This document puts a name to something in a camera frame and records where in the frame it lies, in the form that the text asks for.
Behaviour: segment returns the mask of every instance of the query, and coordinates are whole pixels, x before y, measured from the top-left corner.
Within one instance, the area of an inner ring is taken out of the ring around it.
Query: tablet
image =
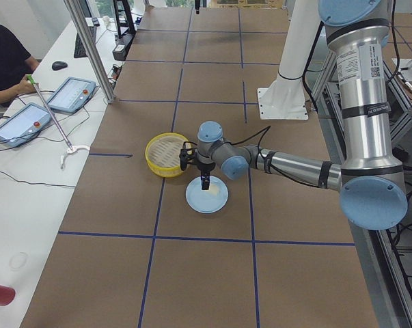
[[[89,100],[95,87],[96,83],[93,81],[68,77],[47,103],[53,111],[75,113]]]
[[[0,142],[17,147],[33,139],[49,121],[48,111],[31,102],[0,125]]]

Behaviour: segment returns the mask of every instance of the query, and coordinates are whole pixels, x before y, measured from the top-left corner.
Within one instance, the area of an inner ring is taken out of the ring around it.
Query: sticker
[[[391,109],[389,108],[389,104],[387,102],[383,104],[368,106],[367,110],[368,110],[367,116],[369,118],[372,116],[378,115],[378,114],[389,113],[391,111]]]
[[[340,85],[361,78],[361,64],[359,63],[359,51],[357,49],[339,55],[336,58],[336,66]]]
[[[119,52],[119,51],[124,50],[124,48],[125,48],[125,46],[124,46],[123,44],[120,44],[119,46],[117,46],[117,47],[115,48],[115,51]]]
[[[383,79],[383,57],[380,44],[360,46],[359,56],[361,58],[362,79],[364,81]]]

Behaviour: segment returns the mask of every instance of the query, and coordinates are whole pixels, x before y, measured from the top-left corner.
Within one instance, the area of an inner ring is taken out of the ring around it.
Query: keyboard
[[[88,27],[89,27],[90,35],[92,36],[92,39],[95,43],[96,42],[96,26],[88,26]],[[87,54],[85,53],[83,41],[81,41],[80,36],[77,34],[77,37],[75,38],[74,58],[82,58],[82,57],[87,57]]]

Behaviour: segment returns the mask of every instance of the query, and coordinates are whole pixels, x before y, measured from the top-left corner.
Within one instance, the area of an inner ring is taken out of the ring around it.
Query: hand
[[[36,92],[34,86],[28,81],[27,75],[25,75],[16,86],[18,94],[30,94],[32,92]]]

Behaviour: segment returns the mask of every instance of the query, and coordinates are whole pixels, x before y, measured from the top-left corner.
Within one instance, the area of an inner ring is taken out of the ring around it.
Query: reacher grabber
[[[57,118],[55,117],[54,112],[51,110],[48,103],[43,98],[42,92],[40,92],[40,89],[39,89],[37,83],[34,82],[33,77],[30,74],[28,74],[27,77],[28,77],[28,81],[31,82],[31,84],[33,85],[34,89],[36,90],[38,96],[40,97],[40,100],[43,103],[43,107],[48,111],[49,115],[53,119],[54,124],[58,128],[58,131],[60,132],[61,136],[63,137],[64,142],[66,142],[66,145],[68,145],[68,149],[66,149],[66,152],[63,155],[60,156],[60,168],[64,169],[64,166],[65,166],[64,161],[66,160],[66,157],[68,155],[72,155],[72,154],[78,152],[80,149],[85,149],[87,151],[90,151],[90,147],[86,146],[86,145],[80,145],[80,146],[72,145],[72,143],[68,139],[68,136],[65,134],[65,132],[61,128],[60,123],[57,121]]]

